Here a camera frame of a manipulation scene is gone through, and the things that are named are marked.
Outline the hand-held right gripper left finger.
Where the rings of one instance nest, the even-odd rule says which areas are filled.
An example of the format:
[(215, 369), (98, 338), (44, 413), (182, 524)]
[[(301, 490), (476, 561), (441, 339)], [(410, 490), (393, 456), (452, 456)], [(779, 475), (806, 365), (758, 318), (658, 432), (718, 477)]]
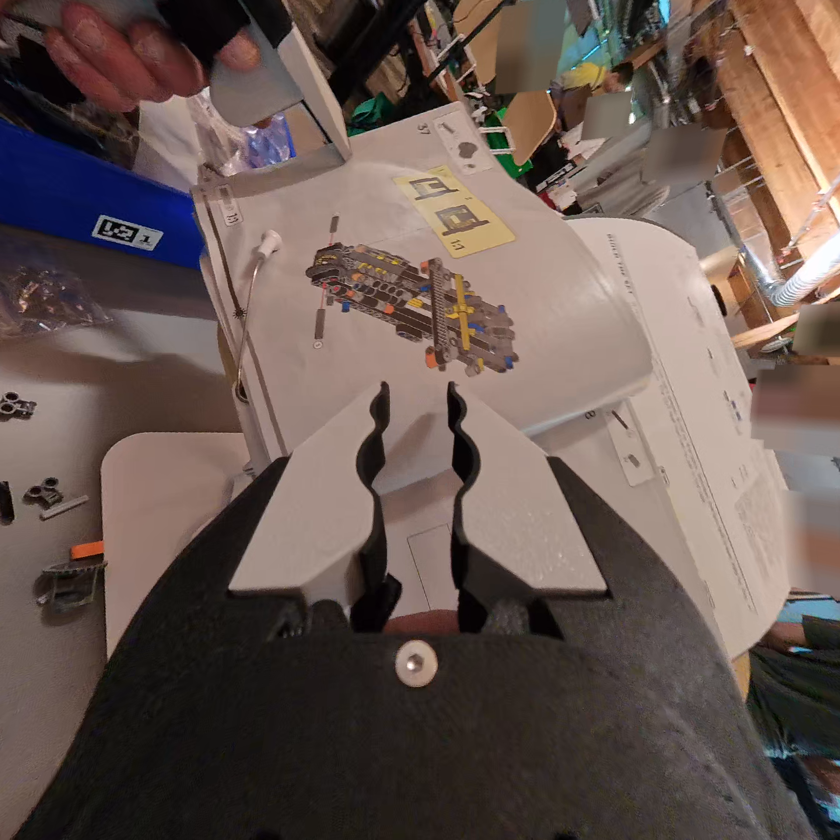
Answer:
[(387, 571), (373, 487), (390, 420), (390, 387), (373, 384), (283, 461), (229, 584), (233, 594), (277, 594), (307, 607), (334, 602), (354, 631), (384, 628), (403, 591)]

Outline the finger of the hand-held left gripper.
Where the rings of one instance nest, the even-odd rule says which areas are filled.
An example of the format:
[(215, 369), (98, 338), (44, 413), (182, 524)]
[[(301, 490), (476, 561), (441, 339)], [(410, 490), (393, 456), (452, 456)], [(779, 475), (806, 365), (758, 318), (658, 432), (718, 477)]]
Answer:
[(301, 104), (326, 143), (335, 148), (342, 161), (349, 161), (353, 151), (342, 106), (296, 25), (287, 36), (287, 70), (299, 89)]
[(215, 58), (209, 75), (213, 107), (224, 121), (239, 128), (256, 125), (305, 98), (270, 42), (265, 38), (254, 41), (259, 48), (256, 68), (233, 70)]

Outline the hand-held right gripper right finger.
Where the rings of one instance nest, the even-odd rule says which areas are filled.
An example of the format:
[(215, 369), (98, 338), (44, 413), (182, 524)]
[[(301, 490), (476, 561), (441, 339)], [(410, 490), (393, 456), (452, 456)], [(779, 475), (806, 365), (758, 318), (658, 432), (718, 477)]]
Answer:
[(608, 596), (557, 476), (563, 464), (454, 381), (446, 403), (460, 480), (450, 530), (458, 628), (520, 622), (558, 636), (552, 604)]

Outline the lego instruction booklet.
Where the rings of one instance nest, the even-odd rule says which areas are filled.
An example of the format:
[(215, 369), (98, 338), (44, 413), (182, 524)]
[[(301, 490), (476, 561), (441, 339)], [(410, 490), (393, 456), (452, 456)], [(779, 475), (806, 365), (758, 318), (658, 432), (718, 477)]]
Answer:
[(346, 162), (332, 145), (300, 154), (302, 173), (256, 201), (290, 235), (266, 231), (249, 289), (279, 249), (254, 339), (266, 377), (254, 408), (287, 447), (268, 465), (386, 382), (373, 487), (381, 503), (406, 487), (415, 504), (423, 480), (451, 469), (449, 382), (529, 438), (646, 384), (651, 353), (627, 294), (491, 158), (464, 106), (350, 143)]

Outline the clear bags of lego parts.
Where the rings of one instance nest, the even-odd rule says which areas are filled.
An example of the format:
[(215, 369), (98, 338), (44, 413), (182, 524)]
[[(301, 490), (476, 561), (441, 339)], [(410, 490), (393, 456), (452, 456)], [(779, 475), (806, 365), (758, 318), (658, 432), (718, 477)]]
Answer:
[(208, 91), (185, 100), (205, 167), (220, 175), (257, 171), (296, 157), (288, 122), (280, 112), (262, 125), (238, 128), (226, 122)]

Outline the lego wheel hub assembly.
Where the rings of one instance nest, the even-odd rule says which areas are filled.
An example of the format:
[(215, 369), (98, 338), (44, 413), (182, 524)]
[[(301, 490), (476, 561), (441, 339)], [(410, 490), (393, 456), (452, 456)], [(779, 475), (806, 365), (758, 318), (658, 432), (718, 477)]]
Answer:
[(42, 570), (39, 580), (43, 585), (35, 603), (55, 614), (69, 613), (91, 604), (106, 566), (101, 539), (71, 547), (66, 560)]

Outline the scattered loose lego pieces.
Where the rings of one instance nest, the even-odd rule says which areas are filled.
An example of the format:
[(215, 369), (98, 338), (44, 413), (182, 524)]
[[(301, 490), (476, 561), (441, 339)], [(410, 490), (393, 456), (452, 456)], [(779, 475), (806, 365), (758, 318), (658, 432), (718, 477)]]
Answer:
[[(34, 415), (36, 407), (36, 402), (23, 399), (17, 392), (1, 394), (1, 418), (3, 421), (29, 419)], [(38, 484), (26, 489), (23, 502), (27, 505), (36, 506), (40, 510), (38, 515), (40, 520), (47, 521), (86, 505), (89, 502), (89, 497), (79, 496), (66, 499), (65, 494), (59, 488), (59, 480), (55, 477), (46, 477)], [(3, 479), (1, 480), (1, 524), (7, 526), (12, 524), (14, 520), (14, 494), (9, 482)]]

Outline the person's left hand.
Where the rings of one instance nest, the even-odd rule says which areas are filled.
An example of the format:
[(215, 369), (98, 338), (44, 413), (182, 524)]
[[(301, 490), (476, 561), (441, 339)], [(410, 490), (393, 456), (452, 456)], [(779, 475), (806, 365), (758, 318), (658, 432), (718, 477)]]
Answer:
[(190, 98), (208, 84), (203, 64), (162, 23), (141, 18), (121, 31), (81, 2), (63, 3), (45, 48), (84, 98), (111, 112)]

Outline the green bag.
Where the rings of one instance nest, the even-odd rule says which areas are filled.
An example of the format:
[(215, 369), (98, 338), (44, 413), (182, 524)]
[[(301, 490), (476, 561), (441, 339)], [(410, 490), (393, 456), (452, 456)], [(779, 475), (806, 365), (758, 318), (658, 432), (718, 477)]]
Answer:
[(354, 137), (402, 121), (406, 115), (408, 97), (392, 102), (383, 92), (363, 101), (347, 119), (346, 132)]

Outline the beige chair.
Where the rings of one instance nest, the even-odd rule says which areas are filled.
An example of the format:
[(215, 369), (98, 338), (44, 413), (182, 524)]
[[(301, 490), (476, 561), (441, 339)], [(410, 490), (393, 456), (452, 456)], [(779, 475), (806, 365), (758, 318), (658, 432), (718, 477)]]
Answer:
[(557, 106), (549, 89), (520, 91), (513, 95), (502, 126), (509, 131), (514, 165), (523, 167), (554, 132)]

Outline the white printed paper sheet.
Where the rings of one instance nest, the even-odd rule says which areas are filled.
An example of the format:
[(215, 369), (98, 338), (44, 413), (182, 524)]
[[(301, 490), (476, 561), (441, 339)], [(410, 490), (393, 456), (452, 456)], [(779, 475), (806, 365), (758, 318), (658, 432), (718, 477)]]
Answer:
[(752, 436), (752, 391), (696, 250), (645, 220), (570, 222), (621, 283), (649, 342), (650, 383), (624, 406), (702, 582), (730, 658), (755, 645), (790, 590), (787, 487)]

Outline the blue bin with printed tag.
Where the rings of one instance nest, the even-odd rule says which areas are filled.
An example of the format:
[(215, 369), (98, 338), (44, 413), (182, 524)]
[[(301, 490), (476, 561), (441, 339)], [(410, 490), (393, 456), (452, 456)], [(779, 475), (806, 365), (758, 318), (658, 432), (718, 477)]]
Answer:
[(191, 270), (204, 251), (188, 194), (8, 122), (1, 221)]

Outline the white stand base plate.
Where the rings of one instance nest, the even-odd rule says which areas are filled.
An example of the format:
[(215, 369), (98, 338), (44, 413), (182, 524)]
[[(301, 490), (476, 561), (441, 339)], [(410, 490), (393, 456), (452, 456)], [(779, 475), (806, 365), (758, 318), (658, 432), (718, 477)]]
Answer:
[(302, 173), (301, 157), (266, 169), (200, 184), (193, 194), (196, 224), (204, 239), (199, 263), (217, 321), (227, 407), (236, 433), (142, 433), (111, 447), (101, 465), (104, 556), (104, 620), (111, 658), (147, 595), (173, 559), (247, 487), (246, 467), (257, 472), (270, 456), (286, 455), (278, 421), (254, 408), (266, 377), (256, 360), (257, 300), (270, 278), (266, 259), (249, 293), (258, 248), (274, 229), (291, 237), (257, 210), (257, 198), (278, 188), (280, 177)]

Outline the white flexible duct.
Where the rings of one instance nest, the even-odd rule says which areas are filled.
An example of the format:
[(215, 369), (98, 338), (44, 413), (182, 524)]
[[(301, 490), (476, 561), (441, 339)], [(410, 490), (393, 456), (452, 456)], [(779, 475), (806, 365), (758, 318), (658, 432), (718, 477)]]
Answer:
[(839, 233), (820, 245), (788, 280), (783, 280), (776, 269), (770, 270), (749, 245), (744, 245), (741, 253), (761, 295), (777, 308), (790, 308), (838, 273)]

